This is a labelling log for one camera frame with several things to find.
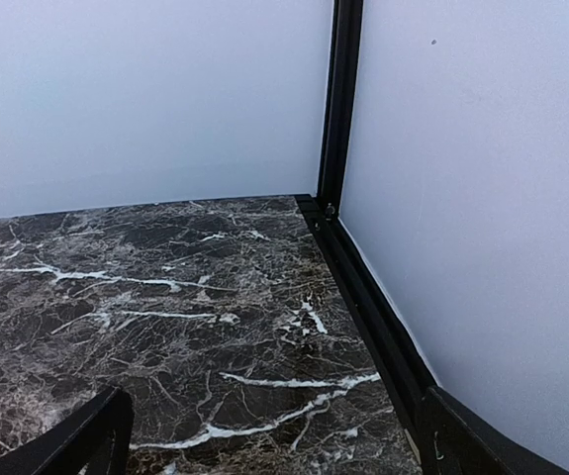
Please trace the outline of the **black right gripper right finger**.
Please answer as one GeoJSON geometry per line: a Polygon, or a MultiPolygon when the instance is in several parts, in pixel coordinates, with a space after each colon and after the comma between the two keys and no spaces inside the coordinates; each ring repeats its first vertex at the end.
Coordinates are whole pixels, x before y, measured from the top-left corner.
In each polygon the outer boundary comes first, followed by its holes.
{"type": "Polygon", "coordinates": [[[438,386],[420,405],[425,474],[564,474],[565,469],[507,438],[438,386]]]}

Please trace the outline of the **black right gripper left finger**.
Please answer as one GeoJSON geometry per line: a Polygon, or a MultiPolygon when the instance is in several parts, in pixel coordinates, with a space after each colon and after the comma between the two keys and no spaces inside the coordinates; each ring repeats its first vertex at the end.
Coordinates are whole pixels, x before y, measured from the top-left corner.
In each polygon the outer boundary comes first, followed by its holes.
{"type": "Polygon", "coordinates": [[[108,387],[58,425],[0,457],[0,474],[124,474],[133,402],[108,387]]]}

